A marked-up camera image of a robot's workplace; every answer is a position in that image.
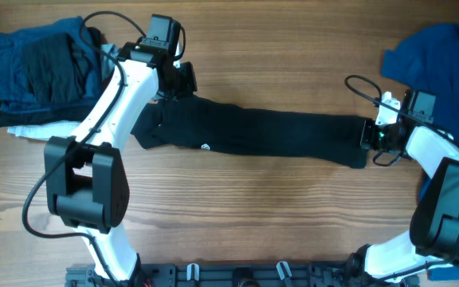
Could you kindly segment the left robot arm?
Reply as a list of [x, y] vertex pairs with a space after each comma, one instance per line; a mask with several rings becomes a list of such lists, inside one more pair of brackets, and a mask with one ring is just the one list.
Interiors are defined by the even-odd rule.
[[116, 68], [96, 106], [67, 138], [45, 146], [49, 212], [83, 238], [95, 265], [85, 284], [145, 286], [139, 255], [123, 219], [130, 189], [121, 155], [140, 113], [151, 100], [178, 100], [196, 91], [191, 63], [180, 60], [185, 30], [154, 14], [148, 31], [113, 57]]

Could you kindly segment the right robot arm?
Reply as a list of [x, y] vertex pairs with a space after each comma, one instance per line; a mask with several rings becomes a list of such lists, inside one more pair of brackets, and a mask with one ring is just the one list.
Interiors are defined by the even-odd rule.
[[423, 270], [459, 268], [459, 147], [390, 92], [372, 101], [379, 113], [366, 124], [363, 142], [417, 161], [430, 181], [408, 231], [367, 247], [364, 273], [376, 281], [398, 282]]

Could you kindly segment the black polo shirt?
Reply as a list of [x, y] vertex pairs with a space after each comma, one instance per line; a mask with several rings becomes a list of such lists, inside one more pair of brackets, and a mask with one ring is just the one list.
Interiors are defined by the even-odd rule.
[[241, 108], [198, 96], [147, 104], [132, 135], [144, 149], [175, 145], [235, 155], [311, 157], [367, 165], [360, 116]]

